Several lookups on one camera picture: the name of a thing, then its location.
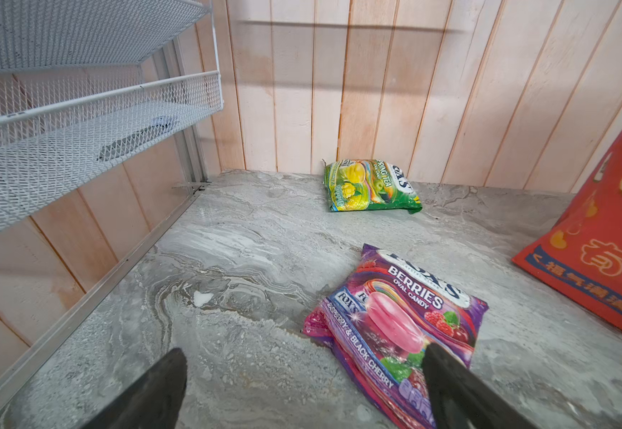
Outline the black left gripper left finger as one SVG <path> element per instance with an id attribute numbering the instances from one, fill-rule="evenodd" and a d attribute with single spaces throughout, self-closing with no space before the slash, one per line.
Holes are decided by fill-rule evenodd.
<path id="1" fill-rule="evenodd" d="M 174 428 L 187 387 L 187 359 L 170 350 L 89 420 L 86 428 Z"/>

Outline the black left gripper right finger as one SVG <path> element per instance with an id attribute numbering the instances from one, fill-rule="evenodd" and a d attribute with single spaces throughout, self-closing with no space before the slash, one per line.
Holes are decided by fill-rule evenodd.
<path id="1" fill-rule="evenodd" d="M 436 428 L 535 427 L 442 346 L 426 347 L 422 369 Z"/>

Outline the red paper bag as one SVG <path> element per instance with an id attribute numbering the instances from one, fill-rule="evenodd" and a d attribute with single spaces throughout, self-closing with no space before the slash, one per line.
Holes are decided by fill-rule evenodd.
<path id="1" fill-rule="evenodd" d="M 552 230 L 512 260 L 622 330 L 622 131 Z"/>

